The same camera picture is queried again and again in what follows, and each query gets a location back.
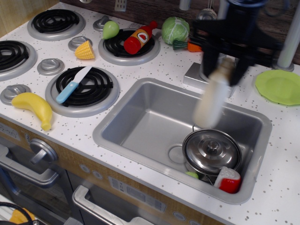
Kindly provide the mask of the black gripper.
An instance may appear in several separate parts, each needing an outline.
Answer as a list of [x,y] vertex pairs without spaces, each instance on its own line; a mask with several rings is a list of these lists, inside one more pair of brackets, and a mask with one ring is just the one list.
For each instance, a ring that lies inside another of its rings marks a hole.
[[256,24],[227,20],[194,20],[191,42],[203,51],[202,74],[209,79],[220,53],[235,57],[230,86],[235,86],[253,64],[269,67],[284,44],[264,33]]

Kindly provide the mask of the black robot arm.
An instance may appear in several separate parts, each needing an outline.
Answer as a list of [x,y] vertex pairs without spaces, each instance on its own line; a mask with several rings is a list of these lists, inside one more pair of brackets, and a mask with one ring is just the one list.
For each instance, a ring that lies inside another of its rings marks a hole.
[[249,66],[270,67],[283,43],[264,33],[256,20],[264,0],[230,0],[224,19],[194,20],[191,42],[203,51],[203,73],[206,76],[217,68],[220,53],[235,57],[238,62],[229,84],[238,84]]

